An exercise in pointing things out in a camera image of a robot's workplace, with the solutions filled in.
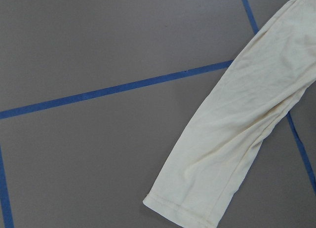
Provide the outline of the cream long-sleeve printed shirt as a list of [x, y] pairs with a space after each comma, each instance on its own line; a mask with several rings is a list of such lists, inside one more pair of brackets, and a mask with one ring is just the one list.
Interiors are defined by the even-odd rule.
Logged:
[[144, 205], [184, 228], [217, 227], [263, 140], [315, 79], [316, 0], [290, 0], [197, 109]]

